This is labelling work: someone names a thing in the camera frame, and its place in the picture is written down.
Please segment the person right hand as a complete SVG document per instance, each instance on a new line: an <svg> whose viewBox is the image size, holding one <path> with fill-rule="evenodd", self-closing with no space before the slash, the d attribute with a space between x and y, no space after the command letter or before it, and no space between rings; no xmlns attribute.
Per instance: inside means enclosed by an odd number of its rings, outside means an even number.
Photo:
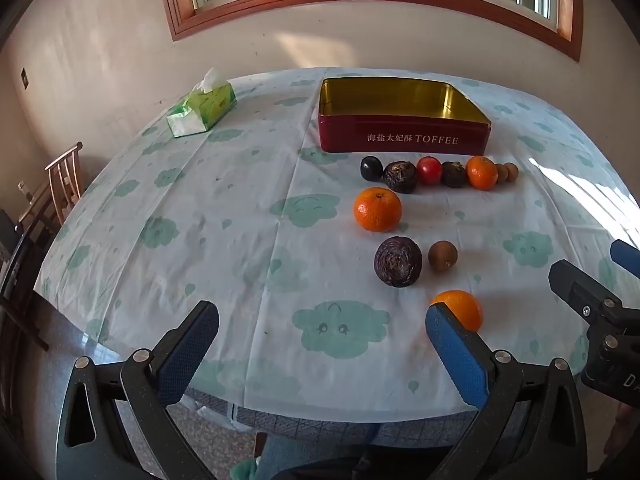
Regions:
<svg viewBox="0 0 640 480"><path fill-rule="evenodd" d="M625 460L639 461L639 410L618 404L615 422L606 440L603 453L608 460L623 456Z"/></svg>

